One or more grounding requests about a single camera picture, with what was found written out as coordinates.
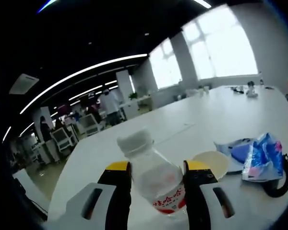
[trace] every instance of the office desk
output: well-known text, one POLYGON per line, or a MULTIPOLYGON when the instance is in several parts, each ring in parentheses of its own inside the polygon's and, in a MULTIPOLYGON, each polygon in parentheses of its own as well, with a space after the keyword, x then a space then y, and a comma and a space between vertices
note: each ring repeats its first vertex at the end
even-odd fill
MULTIPOLYGON (((235 94, 228 88, 210 90, 169 104, 150 113, 104 130, 79 142, 68 159, 54 190, 48 218, 65 212, 66 202, 88 183, 97 182, 113 161, 126 160, 116 144, 146 126, 155 146, 167 159, 182 166, 183 160, 215 150, 214 141, 225 143, 239 138, 274 134, 288 154, 288 103, 279 90, 256 87, 258 98, 235 94)), ((268 197, 256 183, 241 181, 241 175, 226 175, 220 181, 233 194, 240 195, 245 216, 240 224, 262 229, 276 220, 288 205, 288 192, 280 198, 268 197)), ((132 188, 128 229, 175 229, 132 188)))

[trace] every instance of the chair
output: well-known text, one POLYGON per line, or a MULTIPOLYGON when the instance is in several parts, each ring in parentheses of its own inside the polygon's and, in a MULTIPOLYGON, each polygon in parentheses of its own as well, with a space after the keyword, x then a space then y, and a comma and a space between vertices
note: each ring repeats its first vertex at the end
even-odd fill
POLYGON ((70 137, 68 137, 63 128, 59 128, 58 130, 53 131, 51 135, 57 143, 60 152, 68 147, 73 146, 72 140, 70 137))
POLYGON ((88 136, 98 133, 101 130, 101 126, 97 123, 92 114, 81 117, 79 123, 83 126, 85 133, 88 136))

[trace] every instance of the ceiling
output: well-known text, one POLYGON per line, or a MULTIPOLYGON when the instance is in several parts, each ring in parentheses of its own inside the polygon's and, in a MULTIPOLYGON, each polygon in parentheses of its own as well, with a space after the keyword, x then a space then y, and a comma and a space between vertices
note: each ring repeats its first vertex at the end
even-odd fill
MULTIPOLYGON (((213 7, 255 1, 207 0, 213 7)), ((19 135, 32 122, 35 108, 52 108, 115 79, 115 74, 89 77, 125 66, 132 72, 146 58, 120 61, 79 74, 45 93, 19 115, 52 84, 104 61, 149 53, 206 11, 192 0, 59 0, 37 14, 46 2, 10 1, 9 7, 0 8, 0 111, 11 115, 6 124, 12 126, 10 135, 19 135), (9 95, 22 73, 39 78, 39 82, 25 95, 9 95)))

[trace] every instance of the plastic bag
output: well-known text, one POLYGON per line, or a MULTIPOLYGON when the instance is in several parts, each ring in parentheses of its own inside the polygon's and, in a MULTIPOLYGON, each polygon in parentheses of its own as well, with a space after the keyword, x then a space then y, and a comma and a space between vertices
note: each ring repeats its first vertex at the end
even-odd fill
POLYGON ((245 160, 242 179, 266 182, 283 178, 282 145, 273 135, 254 138, 245 160))

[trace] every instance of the desk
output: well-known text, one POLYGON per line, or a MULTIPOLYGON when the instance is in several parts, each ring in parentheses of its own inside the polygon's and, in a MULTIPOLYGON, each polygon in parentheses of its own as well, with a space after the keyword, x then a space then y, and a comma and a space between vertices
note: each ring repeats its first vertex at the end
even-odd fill
MULTIPOLYGON (((116 138, 129 135, 143 126, 151 132, 157 150, 180 166, 184 159, 215 150, 214 141, 225 143, 257 137, 264 132, 274 134, 281 141, 283 152, 288 154, 288 103, 285 97, 279 90, 260 87, 255 90, 258 98, 247 98, 245 94, 233 93, 225 87, 212 89, 202 97, 197 94, 174 102, 81 140, 57 182, 48 218, 57 219, 62 215, 66 202, 88 183, 97 182, 113 161, 126 160, 116 138)), ((280 198, 268 197, 258 184, 242 182, 241 175, 226 175, 220 182, 244 197, 241 205, 249 212, 241 222, 244 226, 241 229, 267 227, 288 205, 288 192, 280 198)), ((131 194, 128 229, 158 229, 155 224, 163 215, 134 188, 131 194)))

